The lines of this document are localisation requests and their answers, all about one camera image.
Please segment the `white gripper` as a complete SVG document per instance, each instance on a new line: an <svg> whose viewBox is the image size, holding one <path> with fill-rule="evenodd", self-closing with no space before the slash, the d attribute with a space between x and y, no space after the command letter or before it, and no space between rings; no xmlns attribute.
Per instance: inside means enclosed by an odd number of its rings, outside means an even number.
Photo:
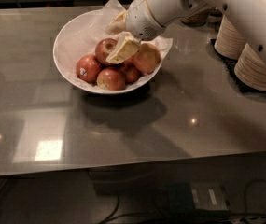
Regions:
<svg viewBox="0 0 266 224"><path fill-rule="evenodd" d="M151 41L164 30L154 18L147 0L134 0L127 11L122 10L105 28L109 35L124 32L118 36L118 42L106 60L112 64L125 62L140 50L141 40Z"/></svg>

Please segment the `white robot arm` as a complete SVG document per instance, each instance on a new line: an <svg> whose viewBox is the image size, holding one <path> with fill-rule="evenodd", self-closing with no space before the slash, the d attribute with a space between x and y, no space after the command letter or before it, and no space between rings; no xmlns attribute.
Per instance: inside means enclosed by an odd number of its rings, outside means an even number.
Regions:
<svg viewBox="0 0 266 224"><path fill-rule="evenodd" d="M110 34L129 32L151 41L173 21L191 17L206 7L219 9L266 63L266 0L134 0L110 22Z"/></svg>

